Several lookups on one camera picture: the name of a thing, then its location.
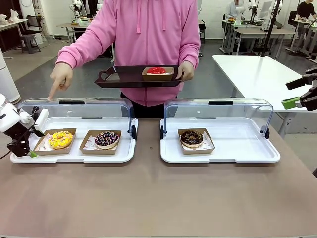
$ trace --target person in white shirt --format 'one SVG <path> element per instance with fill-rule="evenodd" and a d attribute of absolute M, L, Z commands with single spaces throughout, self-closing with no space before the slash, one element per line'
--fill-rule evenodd
<path fill-rule="evenodd" d="M 237 17 L 236 8 L 239 6 L 239 0 L 233 0 L 233 2 L 229 3 L 226 9 L 226 19 L 233 17 Z"/>

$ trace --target yellow frosted donut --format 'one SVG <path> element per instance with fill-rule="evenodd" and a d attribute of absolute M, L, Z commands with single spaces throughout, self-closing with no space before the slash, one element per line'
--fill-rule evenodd
<path fill-rule="evenodd" d="M 54 133 L 48 140 L 49 145 L 53 149 L 63 149 L 70 145 L 73 140 L 73 134 L 68 131 L 60 131 Z"/>

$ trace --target transparent cover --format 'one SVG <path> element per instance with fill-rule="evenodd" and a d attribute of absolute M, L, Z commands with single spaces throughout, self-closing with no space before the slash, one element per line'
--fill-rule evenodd
<path fill-rule="evenodd" d="M 131 122 L 134 119 L 132 103 L 127 99 L 29 99 L 19 104 L 19 108 L 31 113 L 33 107 L 48 109 L 48 118 L 82 118 L 103 119 L 115 118 L 129 124 L 132 135 Z"/>
<path fill-rule="evenodd" d="M 169 122 L 183 119 L 193 120 L 193 123 L 196 119 L 223 119 L 225 123 L 250 119 L 248 121 L 252 121 L 259 133 L 266 136 L 273 115 L 273 106 L 262 99 L 175 99 L 164 107 L 164 136 L 168 133 L 166 125 Z"/>

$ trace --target hand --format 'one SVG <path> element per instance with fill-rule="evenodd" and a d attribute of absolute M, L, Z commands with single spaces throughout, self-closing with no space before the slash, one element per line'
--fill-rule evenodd
<path fill-rule="evenodd" d="M 184 61 L 178 68 L 178 75 L 176 79 L 181 78 L 182 74 L 183 81 L 191 80 L 194 77 L 194 66 L 189 61 Z"/>
<path fill-rule="evenodd" d="M 51 79 L 54 83 L 48 97 L 49 100 L 58 90 L 66 91 L 69 88 L 73 80 L 73 69 L 66 63 L 58 63 L 51 73 Z"/>

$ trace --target hoodie cuff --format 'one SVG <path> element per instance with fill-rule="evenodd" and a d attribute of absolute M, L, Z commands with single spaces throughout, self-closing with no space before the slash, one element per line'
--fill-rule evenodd
<path fill-rule="evenodd" d="M 74 68 L 76 67 L 76 65 L 77 65 L 77 61 L 76 61 L 76 59 L 74 58 L 74 56 L 73 56 L 71 53 L 66 52 L 66 51 L 62 52 L 62 53 L 58 56 L 55 65 L 58 64 L 58 63 L 66 63 L 66 64 L 68 64 L 72 69 L 74 69 Z"/>
<path fill-rule="evenodd" d="M 196 60 L 196 58 L 195 57 L 193 57 L 193 56 L 186 56 L 185 57 L 185 59 L 184 59 L 184 61 L 188 61 L 188 62 L 190 62 L 190 63 L 192 63 L 192 65 L 194 66 L 194 69 L 196 69 L 197 68 L 197 60 Z"/>

